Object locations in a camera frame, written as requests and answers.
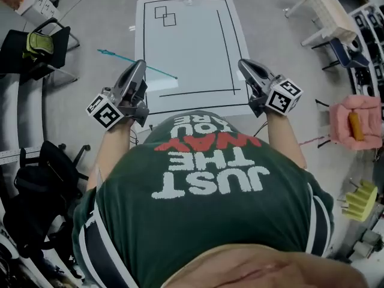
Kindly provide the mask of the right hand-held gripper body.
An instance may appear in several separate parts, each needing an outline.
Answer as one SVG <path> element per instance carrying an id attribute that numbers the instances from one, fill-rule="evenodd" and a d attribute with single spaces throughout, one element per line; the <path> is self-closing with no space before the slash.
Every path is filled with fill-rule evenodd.
<path id="1" fill-rule="evenodd" d="M 238 68 L 251 88 L 248 105 L 256 117 L 271 110 L 286 116 L 300 100 L 303 90 L 284 75 L 274 75 L 265 65 L 240 59 Z"/>

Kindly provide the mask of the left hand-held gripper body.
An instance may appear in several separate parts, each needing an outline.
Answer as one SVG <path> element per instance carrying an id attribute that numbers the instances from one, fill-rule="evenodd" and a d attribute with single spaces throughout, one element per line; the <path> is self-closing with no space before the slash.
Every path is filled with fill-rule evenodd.
<path id="1" fill-rule="evenodd" d="M 146 62 L 131 64 L 118 78 L 113 87 L 103 90 L 87 106 L 87 114 L 105 130 L 111 129 L 123 118 L 130 118 L 143 126 L 149 115 L 144 102 L 147 84 L 144 81 Z"/>

